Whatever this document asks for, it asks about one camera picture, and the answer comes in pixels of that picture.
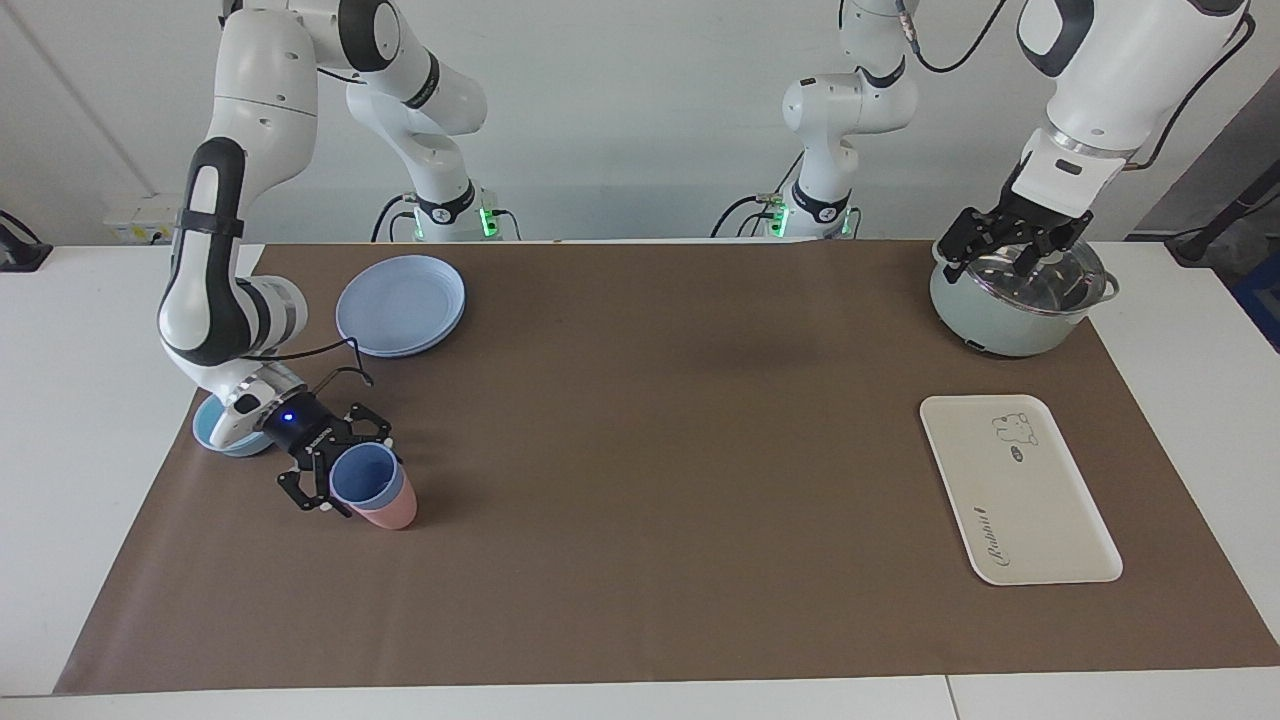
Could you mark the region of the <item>brown table mat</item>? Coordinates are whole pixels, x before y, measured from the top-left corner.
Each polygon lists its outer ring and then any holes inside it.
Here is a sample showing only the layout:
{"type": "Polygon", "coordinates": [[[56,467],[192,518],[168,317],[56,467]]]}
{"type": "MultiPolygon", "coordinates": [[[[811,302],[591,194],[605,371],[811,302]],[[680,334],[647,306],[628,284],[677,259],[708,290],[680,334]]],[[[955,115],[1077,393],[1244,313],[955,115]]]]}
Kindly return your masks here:
{"type": "Polygon", "coordinates": [[[1094,329],[977,354],[923,243],[430,254],[461,323],[321,395],[392,424],[412,527],[303,512],[284,454],[183,430],[56,692],[1280,665],[1094,329]],[[1047,405],[1117,580],[975,575],[919,418],[951,395],[1047,405]]]}

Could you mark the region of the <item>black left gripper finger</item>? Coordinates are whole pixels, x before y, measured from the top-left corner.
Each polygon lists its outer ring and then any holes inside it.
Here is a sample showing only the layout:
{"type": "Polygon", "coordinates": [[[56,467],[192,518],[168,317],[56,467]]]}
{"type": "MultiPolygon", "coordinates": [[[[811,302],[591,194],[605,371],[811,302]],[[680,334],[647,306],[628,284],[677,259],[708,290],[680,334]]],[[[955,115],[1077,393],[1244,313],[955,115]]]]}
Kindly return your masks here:
{"type": "Polygon", "coordinates": [[[1004,247],[1006,240],[1007,213],[998,208],[988,213],[966,208],[934,243],[945,281],[956,284],[973,261],[1004,247]]]}
{"type": "Polygon", "coordinates": [[[1036,254],[1033,243],[1011,247],[1012,292],[1068,292],[1084,282],[1087,270],[1080,265],[1075,249],[1036,254]]]}

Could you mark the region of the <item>black stand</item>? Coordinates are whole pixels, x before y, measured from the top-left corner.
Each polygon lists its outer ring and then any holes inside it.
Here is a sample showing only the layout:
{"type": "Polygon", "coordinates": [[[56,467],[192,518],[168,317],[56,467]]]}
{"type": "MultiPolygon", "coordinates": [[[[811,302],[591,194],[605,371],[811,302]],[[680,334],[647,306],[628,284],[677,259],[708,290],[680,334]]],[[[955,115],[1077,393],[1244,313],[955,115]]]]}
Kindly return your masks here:
{"type": "Polygon", "coordinates": [[[1229,205],[1203,225],[1176,232],[1134,231],[1126,242],[1158,241],[1181,266],[1203,266],[1210,246],[1239,220],[1280,199],[1280,158],[1253,179],[1229,205]]]}

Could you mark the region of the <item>mint pot with glass lid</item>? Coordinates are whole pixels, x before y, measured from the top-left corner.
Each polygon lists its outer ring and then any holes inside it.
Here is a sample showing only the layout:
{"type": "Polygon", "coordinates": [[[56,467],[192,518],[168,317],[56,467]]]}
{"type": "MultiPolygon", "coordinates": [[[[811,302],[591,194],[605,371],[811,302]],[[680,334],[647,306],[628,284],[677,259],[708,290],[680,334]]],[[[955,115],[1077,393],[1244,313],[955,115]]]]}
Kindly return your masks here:
{"type": "Polygon", "coordinates": [[[1032,357],[1059,347],[1091,309],[1116,299],[1120,283],[1097,252],[1079,241],[1041,259],[1027,275],[1014,269],[1021,246],[1007,246],[970,263],[955,281],[937,246],[931,301],[940,319],[965,345],[1005,357],[1032,357]]]}

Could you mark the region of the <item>blue plastic cup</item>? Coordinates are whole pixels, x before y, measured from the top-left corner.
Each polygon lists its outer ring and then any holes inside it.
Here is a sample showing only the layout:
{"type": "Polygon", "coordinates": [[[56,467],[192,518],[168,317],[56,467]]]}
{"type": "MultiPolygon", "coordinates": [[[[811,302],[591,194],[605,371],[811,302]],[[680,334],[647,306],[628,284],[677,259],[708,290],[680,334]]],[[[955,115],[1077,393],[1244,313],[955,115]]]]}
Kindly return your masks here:
{"type": "Polygon", "coordinates": [[[404,469],[396,452],[383,443],[346,450],[329,474],[332,495],[362,512],[380,511],[407,489],[404,469]]]}

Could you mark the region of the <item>black clamp object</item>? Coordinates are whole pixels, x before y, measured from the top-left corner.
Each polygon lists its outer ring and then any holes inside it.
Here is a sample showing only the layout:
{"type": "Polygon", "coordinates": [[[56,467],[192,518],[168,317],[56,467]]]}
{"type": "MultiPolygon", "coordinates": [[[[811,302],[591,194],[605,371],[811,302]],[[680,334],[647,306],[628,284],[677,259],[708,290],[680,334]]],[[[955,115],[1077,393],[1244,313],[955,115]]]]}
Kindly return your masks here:
{"type": "Polygon", "coordinates": [[[0,273],[36,272],[52,250],[23,220],[0,209],[0,273]]]}

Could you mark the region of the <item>white wall socket box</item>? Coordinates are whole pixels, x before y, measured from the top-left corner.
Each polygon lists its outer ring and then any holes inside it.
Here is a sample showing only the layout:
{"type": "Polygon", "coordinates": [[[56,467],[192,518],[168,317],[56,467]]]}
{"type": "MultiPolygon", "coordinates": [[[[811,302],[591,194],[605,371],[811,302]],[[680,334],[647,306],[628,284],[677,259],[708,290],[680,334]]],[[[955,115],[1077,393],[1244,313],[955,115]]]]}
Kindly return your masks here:
{"type": "Polygon", "coordinates": [[[119,199],[108,208],[102,227],[120,245],[170,245],[183,206],[184,200],[178,193],[119,199]]]}

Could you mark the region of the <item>pale blue plate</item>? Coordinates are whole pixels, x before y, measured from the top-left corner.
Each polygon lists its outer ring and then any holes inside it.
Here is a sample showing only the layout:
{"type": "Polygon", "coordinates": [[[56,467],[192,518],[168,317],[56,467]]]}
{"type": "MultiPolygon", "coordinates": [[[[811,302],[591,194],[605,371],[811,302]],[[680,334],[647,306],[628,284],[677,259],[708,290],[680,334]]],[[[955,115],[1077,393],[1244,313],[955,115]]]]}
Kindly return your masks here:
{"type": "Polygon", "coordinates": [[[439,345],[460,324],[466,286],[438,258],[404,255],[358,273],[335,304],[335,328],[371,357],[407,357],[439,345]]]}

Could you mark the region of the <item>light blue bowl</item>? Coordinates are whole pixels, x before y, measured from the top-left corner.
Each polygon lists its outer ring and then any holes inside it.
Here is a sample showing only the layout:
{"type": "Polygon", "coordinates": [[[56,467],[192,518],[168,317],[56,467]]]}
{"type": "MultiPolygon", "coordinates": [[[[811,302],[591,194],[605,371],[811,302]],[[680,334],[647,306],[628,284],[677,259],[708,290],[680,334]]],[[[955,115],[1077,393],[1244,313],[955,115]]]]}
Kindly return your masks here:
{"type": "Polygon", "coordinates": [[[223,405],[214,395],[207,395],[195,411],[191,420],[191,430],[196,441],[206,450],[228,457],[252,457],[275,446],[265,433],[253,432],[225,448],[216,447],[211,438],[212,430],[221,415],[223,405]]]}

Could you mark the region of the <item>pink plastic cup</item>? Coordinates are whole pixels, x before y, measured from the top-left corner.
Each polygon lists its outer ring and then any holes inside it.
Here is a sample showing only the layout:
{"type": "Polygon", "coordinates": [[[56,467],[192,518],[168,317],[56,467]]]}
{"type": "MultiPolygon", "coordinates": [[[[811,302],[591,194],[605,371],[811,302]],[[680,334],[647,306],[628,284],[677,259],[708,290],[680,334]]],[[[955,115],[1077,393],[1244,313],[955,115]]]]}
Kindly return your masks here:
{"type": "Polygon", "coordinates": [[[416,493],[401,465],[385,473],[349,474],[342,497],[361,518],[387,530],[402,530],[417,515],[416,493]]]}

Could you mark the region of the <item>cream rabbit print tray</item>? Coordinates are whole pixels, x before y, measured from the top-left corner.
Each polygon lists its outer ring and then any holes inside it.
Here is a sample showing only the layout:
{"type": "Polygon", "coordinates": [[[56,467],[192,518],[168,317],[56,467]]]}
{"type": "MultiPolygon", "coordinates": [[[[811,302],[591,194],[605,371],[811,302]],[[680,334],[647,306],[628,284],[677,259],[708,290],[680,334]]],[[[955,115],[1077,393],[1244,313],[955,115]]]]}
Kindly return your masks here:
{"type": "Polygon", "coordinates": [[[1110,583],[1124,561],[1048,406],[937,395],[919,418],[973,571],[987,584],[1110,583]]]}

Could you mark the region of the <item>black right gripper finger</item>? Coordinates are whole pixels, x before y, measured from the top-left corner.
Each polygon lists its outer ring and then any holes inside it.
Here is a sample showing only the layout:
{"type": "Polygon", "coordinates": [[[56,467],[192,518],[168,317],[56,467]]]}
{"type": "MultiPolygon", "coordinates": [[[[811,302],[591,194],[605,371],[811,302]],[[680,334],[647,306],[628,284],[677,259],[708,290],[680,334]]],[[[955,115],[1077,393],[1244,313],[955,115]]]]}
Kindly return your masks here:
{"type": "Polygon", "coordinates": [[[342,447],[385,445],[392,441],[390,433],[390,423],[364,404],[352,404],[337,420],[337,445],[342,447]]]}
{"type": "Polygon", "coordinates": [[[276,477],[278,486],[302,511],[337,511],[351,518],[352,511],[332,493],[330,462],[325,457],[296,459],[292,468],[276,477]]]}

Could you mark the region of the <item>blue crate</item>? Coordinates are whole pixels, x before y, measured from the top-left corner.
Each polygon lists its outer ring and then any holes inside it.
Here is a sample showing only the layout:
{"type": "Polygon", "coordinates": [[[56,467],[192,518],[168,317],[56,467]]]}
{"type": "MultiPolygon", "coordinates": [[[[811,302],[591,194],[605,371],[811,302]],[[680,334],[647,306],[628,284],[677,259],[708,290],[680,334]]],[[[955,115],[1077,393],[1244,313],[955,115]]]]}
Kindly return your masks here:
{"type": "Polygon", "coordinates": [[[1235,282],[1230,295],[1280,354],[1280,250],[1235,282]]]}

